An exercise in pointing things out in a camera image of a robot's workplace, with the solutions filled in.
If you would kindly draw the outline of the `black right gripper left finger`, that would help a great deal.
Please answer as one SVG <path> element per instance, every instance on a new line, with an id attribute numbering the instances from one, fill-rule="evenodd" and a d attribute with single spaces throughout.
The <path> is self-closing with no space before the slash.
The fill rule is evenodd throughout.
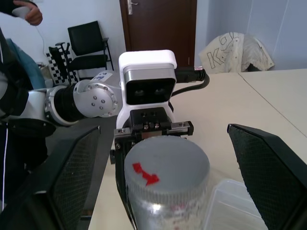
<path id="1" fill-rule="evenodd" d="M 91 185 L 100 128 L 61 140 L 0 215 L 2 230 L 75 230 Z"/>

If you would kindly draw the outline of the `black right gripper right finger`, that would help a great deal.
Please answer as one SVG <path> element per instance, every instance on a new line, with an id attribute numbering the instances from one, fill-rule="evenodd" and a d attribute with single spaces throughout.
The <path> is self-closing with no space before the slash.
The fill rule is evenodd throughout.
<path id="1" fill-rule="evenodd" d="M 229 124 L 247 191 L 270 230 L 307 228 L 307 165 L 278 136 Z"/>

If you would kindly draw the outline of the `person's hand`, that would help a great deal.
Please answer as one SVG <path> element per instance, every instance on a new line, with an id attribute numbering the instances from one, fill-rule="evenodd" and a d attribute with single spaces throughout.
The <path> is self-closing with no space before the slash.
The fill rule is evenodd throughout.
<path id="1" fill-rule="evenodd" d="M 40 9 L 31 1 L 14 0 L 16 9 L 12 11 L 14 16 L 20 17 L 26 20 L 33 26 L 38 26 L 43 21 L 43 15 Z"/>

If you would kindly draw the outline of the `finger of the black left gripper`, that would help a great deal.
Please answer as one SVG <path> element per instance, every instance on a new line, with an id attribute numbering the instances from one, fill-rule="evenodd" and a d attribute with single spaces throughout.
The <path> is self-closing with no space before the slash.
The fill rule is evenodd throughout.
<path id="1" fill-rule="evenodd" d="M 115 144 L 115 170 L 116 170 L 116 183 L 119 196 L 123 203 L 123 206 L 128 215 L 129 221 L 134 230 L 137 229 L 136 221 L 134 218 L 134 214 L 132 212 L 132 208 L 130 205 L 130 201 L 127 194 L 127 186 L 124 174 L 124 160 L 127 155 L 126 149 L 123 144 L 116 143 Z"/>

